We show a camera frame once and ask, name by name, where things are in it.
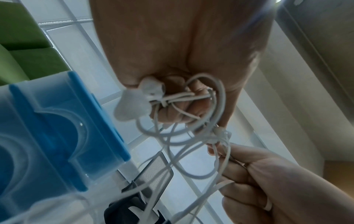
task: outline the green chair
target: green chair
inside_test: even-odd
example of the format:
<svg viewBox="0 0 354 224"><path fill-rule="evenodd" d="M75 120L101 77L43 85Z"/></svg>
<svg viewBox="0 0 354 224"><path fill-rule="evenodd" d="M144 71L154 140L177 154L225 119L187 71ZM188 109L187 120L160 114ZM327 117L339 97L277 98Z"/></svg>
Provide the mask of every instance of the green chair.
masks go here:
<svg viewBox="0 0 354 224"><path fill-rule="evenodd" d="M0 86L70 70L20 3L0 2Z"/></svg>

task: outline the ring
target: ring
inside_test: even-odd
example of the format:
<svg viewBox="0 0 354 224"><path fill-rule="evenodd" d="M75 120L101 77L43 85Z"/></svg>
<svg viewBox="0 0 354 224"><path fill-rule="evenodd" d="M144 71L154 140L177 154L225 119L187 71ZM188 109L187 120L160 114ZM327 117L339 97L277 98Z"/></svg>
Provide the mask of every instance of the ring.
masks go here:
<svg viewBox="0 0 354 224"><path fill-rule="evenodd" d="M269 200L269 197L267 197L267 204L265 205L265 207L263 208L266 211L270 211L273 207L273 203Z"/></svg>

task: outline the green sofa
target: green sofa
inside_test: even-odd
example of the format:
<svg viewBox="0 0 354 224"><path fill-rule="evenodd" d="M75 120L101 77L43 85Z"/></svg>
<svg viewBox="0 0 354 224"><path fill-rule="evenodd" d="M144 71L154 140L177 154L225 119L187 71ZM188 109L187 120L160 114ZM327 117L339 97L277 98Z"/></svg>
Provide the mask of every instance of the green sofa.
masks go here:
<svg viewBox="0 0 354 224"><path fill-rule="evenodd" d="M68 70L26 8L0 2L0 86Z"/></svg>

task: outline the green upholstery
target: green upholstery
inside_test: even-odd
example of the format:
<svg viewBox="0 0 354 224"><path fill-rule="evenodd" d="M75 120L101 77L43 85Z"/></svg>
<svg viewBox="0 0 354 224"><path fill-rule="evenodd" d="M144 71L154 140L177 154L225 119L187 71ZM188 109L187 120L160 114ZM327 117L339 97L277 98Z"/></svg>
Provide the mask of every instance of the green upholstery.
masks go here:
<svg viewBox="0 0 354 224"><path fill-rule="evenodd" d="M10 2L0 2L0 44L9 51L52 46L25 7Z"/></svg>
<svg viewBox="0 0 354 224"><path fill-rule="evenodd" d="M0 44L0 86L29 80L20 65Z"/></svg>
<svg viewBox="0 0 354 224"><path fill-rule="evenodd" d="M10 51L29 79L38 79L70 70L54 48Z"/></svg>

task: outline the human hand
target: human hand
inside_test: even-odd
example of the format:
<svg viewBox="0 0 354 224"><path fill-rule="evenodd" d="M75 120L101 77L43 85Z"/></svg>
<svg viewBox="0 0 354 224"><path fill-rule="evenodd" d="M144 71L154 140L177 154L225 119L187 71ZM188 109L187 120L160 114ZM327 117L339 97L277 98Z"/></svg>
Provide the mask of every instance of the human hand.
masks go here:
<svg viewBox="0 0 354 224"><path fill-rule="evenodd" d="M266 149L233 144L231 156L247 168L229 161L219 180L235 181L220 190L234 223L354 223L354 201L310 171ZM267 197L270 212L263 210Z"/></svg>
<svg viewBox="0 0 354 224"><path fill-rule="evenodd" d="M226 89L226 108L219 126L226 127L236 100L253 73L269 36L275 0L90 0L97 35L119 81L137 87L153 75L167 94L183 91L186 79L200 72L219 78ZM208 80L203 84L213 88ZM205 86L189 86L196 94ZM200 116L209 100L176 106ZM159 111L159 121L190 120L173 107Z"/></svg>

